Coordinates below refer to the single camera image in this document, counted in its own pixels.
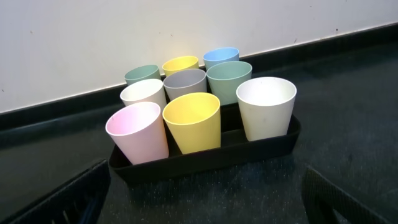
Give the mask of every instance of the yellow cup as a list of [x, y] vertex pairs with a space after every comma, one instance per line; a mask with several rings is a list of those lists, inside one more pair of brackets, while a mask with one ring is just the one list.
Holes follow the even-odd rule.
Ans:
[[171, 101], [163, 110], [183, 154], [221, 146], [220, 100], [210, 93], [190, 93]]
[[163, 64], [163, 71], [166, 76], [190, 68], [199, 68], [199, 59], [197, 57], [184, 56], [173, 58]]

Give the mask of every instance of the white wall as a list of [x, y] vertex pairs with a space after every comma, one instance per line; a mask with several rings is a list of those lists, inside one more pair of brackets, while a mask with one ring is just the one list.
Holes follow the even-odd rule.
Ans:
[[397, 21], [397, 0], [1, 0], [0, 113], [216, 47], [243, 56]]

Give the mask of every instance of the tray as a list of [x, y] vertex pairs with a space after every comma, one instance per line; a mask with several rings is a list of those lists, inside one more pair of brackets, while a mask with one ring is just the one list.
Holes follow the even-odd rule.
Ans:
[[280, 157], [293, 151], [301, 130], [300, 122], [294, 115], [290, 119], [289, 129], [285, 136], [249, 142], [244, 134], [238, 104], [222, 106], [220, 110], [220, 148], [183, 155], [165, 124], [169, 158], [132, 165], [118, 146], [115, 146], [109, 159], [110, 168], [127, 184], [134, 185], [243, 162]]

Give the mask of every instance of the cup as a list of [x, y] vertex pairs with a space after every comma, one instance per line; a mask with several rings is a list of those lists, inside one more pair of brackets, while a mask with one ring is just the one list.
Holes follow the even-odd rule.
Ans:
[[223, 62], [231, 62], [239, 60], [239, 50], [234, 47], [223, 47], [219, 49], [214, 49], [207, 52], [203, 56], [203, 61], [205, 61], [206, 70], [209, 68]]
[[206, 93], [206, 72], [197, 68], [179, 71], [166, 77], [163, 86], [170, 101], [188, 93]]
[[247, 62], [223, 62], [207, 71], [211, 92], [220, 99], [221, 105], [238, 102], [236, 89], [251, 79], [251, 70]]
[[210, 93], [189, 93], [171, 101], [163, 110], [183, 154], [221, 146], [220, 101]]
[[127, 85], [131, 85], [141, 80], [156, 78], [160, 80], [159, 67], [157, 65], [144, 65], [127, 72], [124, 79]]
[[285, 135], [296, 93], [296, 86], [283, 78], [262, 77], [242, 83], [236, 95], [247, 139]]
[[199, 68], [199, 59], [197, 57], [178, 57], [163, 64], [163, 71], [166, 76], [189, 68]]
[[162, 111], [166, 106], [163, 82], [158, 79], [142, 80], [125, 87], [120, 93], [120, 99], [126, 106], [138, 102], [154, 102]]
[[169, 156], [160, 112], [156, 103], [135, 103], [122, 108], [106, 122], [106, 132], [132, 164]]

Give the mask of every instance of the dark floor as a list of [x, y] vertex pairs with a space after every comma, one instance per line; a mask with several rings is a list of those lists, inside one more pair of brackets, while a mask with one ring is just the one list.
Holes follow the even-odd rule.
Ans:
[[[297, 86], [302, 132], [292, 155], [133, 189], [111, 172], [98, 223], [307, 223], [306, 163], [398, 209], [398, 43], [254, 76]], [[108, 158], [104, 124], [121, 107], [0, 133], [0, 220]]]

